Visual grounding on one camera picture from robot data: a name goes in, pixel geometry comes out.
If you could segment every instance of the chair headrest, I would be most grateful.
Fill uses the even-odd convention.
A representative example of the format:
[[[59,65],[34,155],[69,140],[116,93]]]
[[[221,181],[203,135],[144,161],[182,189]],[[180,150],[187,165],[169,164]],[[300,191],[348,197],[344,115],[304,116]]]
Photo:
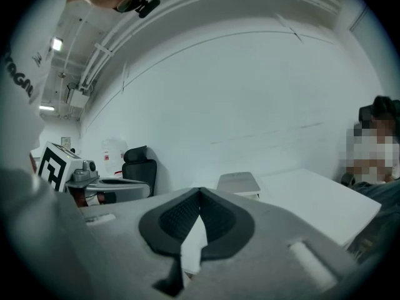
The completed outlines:
[[[147,148],[147,146],[143,146],[126,151],[124,155],[124,161],[126,163],[142,163],[144,161],[147,161]]]

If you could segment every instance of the water container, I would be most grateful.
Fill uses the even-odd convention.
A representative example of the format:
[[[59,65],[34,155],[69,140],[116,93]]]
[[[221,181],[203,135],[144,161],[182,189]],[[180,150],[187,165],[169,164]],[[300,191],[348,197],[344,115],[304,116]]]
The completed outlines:
[[[119,138],[109,138],[102,142],[103,161],[107,176],[113,176],[122,170],[124,154],[128,150],[126,141]]]

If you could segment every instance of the white wall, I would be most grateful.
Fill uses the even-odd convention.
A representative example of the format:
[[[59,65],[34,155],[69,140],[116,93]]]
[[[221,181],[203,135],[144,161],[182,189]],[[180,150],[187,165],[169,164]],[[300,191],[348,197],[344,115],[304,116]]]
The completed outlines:
[[[148,145],[159,163],[157,193],[236,171],[308,168],[333,178],[346,128],[379,85],[366,87],[345,48],[318,28],[329,25],[328,14],[295,0],[273,2],[224,0],[204,14],[199,3],[135,36],[104,70],[82,119],[84,158],[102,174],[103,139]],[[255,5],[254,13],[244,5]],[[215,19],[234,8],[236,17]],[[274,13],[307,36],[300,41]],[[185,19],[200,25],[157,40]]]
[[[61,144],[62,137],[71,137],[71,148],[79,154],[81,150],[80,128],[76,121],[60,120],[57,117],[44,116],[44,130],[40,135],[40,147],[32,151],[32,157],[42,155],[46,142]]]
[[[400,63],[392,42],[375,17],[364,18],[358,34],[367,50],[349,30],[366,6],[363,0],[341,0],[342,9],[334,33],[357,66],[371,101],[378,94],[400,99]]]

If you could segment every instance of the ceiling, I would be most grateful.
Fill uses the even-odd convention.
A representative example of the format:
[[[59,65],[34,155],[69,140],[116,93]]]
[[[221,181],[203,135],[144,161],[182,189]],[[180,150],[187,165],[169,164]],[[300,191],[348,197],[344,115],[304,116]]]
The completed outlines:
[[[152,12],[152,16],[156,13],[164,12],[165,10],[163,8],[165,5],[172,1],[175,0],[162,0],[162,4]],[[129,16],[129,14],[119,14],[114,10],[91,7],[86,1],[72,2],[66,6],[55,33],[57,38],[63,40],[62,50],[55,52],[54,59],[52,60],[52,69],[42,98],[43,105],[54,106],[56,110],[53,112],[42,111],[41,114],[59,116],[64,119],[79,118],[82,109],[71,107],[66,104],[68,85],[73,86],[79,82],[89,58],[96,50],[95,44],[100,43],[110,30],[115,28],[123,17],[127,16]],[[86,21],[73,44],[77,30],[85,18]],[[137,16],[132,18],[128,24],[134,24],[138,21],[145,23],[146,20],[151,17],[147,17],[144,21],[137,18]],[[68,59],[66,70],[64,71],[63,68],[69,51],[71,54]],[[61,89],[62,79],[59,76],[63,71],[66,77]]]

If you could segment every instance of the small box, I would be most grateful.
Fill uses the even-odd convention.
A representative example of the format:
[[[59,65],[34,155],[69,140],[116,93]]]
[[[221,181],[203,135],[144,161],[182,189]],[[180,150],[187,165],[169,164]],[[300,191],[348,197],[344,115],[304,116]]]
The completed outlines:
[[[37,175],[45,179],[56,191],[64,192],[65,183],[76,169],[82,169],[83,159],[59,144],[46,143],[40,158]]]
[[[68,92],[67,103],[72,107],[85,108],[86,103],[89,100],[89,96],[85,96],[81,91],[77,89],[71,89]]]
[[[257,196],[261,191],[251,172],[223,174],[219,177],[217,190],[238,196]]]

